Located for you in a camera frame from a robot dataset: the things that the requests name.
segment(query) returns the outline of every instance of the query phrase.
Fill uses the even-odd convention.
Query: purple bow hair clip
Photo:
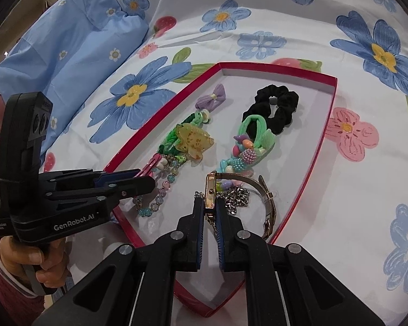
[[[224,85],[218,84],[212,94],[199,97],[197,103],[195,104],[195,107],[198,110],[207,109],[209,112],[212,112],[219,105],[221,105],[225,99],[226,97]]]

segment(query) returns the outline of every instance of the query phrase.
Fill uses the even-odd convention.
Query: human hand
[[[40,265],[42,269],[36,272],[36,279],[48,288],[64,286],[69,273],[65,238],[51,242],[44,254],[36,246],[27,246],[12,236],[5,236],[0,240],[0,259],[10,274],[28,286],[30,282],[22,265]]]

